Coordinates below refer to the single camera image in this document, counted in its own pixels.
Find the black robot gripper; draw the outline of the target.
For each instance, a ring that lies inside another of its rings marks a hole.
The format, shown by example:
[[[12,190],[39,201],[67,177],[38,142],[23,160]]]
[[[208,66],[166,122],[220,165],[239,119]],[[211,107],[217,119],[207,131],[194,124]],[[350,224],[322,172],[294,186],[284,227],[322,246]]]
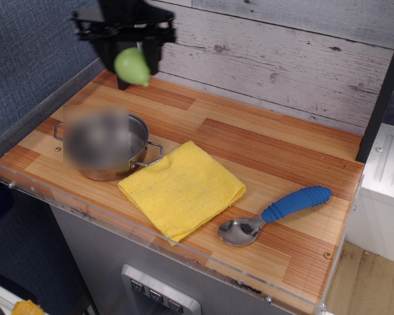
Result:
[[[93,41],[93,48],[109,72],[115,74],[117,55],[140,42],[150,75],[159,72],[164,43],[174,43],[173,12],[146,1],[99,1],[97,5],[72,11],[76,34]]]

